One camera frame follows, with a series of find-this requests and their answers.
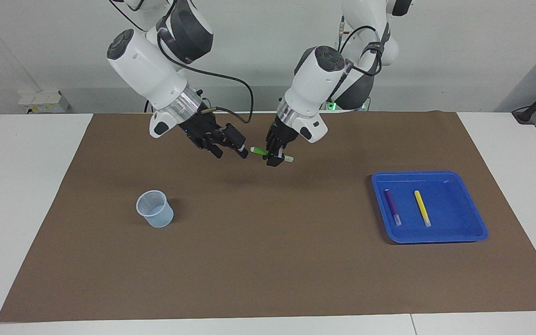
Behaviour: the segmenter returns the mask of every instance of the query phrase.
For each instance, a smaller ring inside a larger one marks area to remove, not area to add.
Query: purple marker
[[[398,210],[396,210],[394,200],[392,199],[392,193],[389,189],[385,189],[383,193],[386,196],[386,200],[388,200],[388,206],[390,207],[390,212],[392,212],[392,215],[394,216],[394,221],[396,222],[396,225],[402,225],[402,222],[400,222],[400,215],[398,215]]]

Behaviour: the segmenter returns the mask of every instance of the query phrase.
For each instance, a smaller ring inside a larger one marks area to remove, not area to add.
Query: marker
[[[400,215],[398,215],[398,210],[396,210],[396,205],[394,204],[394,200],[392,199],[392,193],[389,189],[385,189],[383,191],[383,194],[386,196],[386,200],[388,201],[390,212],[392,212],[392,215],[394,217],[394,222],[396,222],[397,226],[402,225],[402,222],[400,222]]]
[[[431,227],[431,221],[429,220],[429,215],[427,215],[427,210],[425,209],[425,203],[423,203],[423,198],[419,191],[415,191],[415,199],[417,199],[417,204],[419,204],[419,210],[421,211],[421,216],[423,216],[423,221],[425,221],[425,226]]]
[[[258,154],[258,155],[268,155],[270,153],[268,150],[264,150],[264,149],[258,148],[258,147],[251,147],[251,148],[249,148],[249,150],[252,153]],[[286,155],[285,156],[285,161],[288,162],[288,163],[292,163],[294,161],[294,158],[289,156],[289,155]]]

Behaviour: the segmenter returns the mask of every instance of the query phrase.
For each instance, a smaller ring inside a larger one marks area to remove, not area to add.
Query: brown paper
[[[93,117],[0,322],[536,310],[536,251],[456,114],[327,114],[278,168],[178,128],[154,140],[149,118]],[[248,147],[273,118],[218,117]],[[395,170],[460,174],[489,239],[392,242],[370,176]],[[149,189],[175,210],[165,228],[136,213]]]

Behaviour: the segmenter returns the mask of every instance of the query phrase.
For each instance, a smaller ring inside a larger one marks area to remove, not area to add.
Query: blue tray
[[[474,242],[487,238],[487,228],[464,182],[451,171],[378,172],[372,176],[384,225],[397,243]],[[389,189],[402,225],[396,226],[384,195]],[[415,200],[419,191],[431,227],[426,227]]]

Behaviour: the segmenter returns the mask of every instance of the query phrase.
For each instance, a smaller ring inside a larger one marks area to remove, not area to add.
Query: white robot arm
[[[217,146],[234,149],[245,158],[245,137],[229,123],[219,126],[201,93],[177,72],[210,52],[212,43],[212,29],[193,2],[175,0],[155,28],[145,34],[133,29],[119,34],[107,59],[132,89],[151,102],[155,109],[151,136],[159,138],[179,125],[198,148],[217,158],[223,154]]]
[[[269,166],[285,160],[284,149],[301,134],[313,143],[328,127],[319,116],[323,102],[334,101],[343,109],[360,108],[368,99],[374,76],[398,55],[398,44],[391,39],[389,19],[402,16],[412,0],[343,0],[344,17],[358,34],[361,47],[313,47],[302,56],[295,69],[291,88],[277,109],[277,116],[266,136],[264,156]],[[323,66],[332,62],[333,68]]]
[[[357,30],[361,43],[340,52],[363,70],[352,71],[330,97],[345,110],[358,109],[368,99],[374,76],[382,66],[390,65],[398,56],[398,43],[391,37],[392,16],[405,15],[412,0],[343,0],[342,12],[351,28]]]

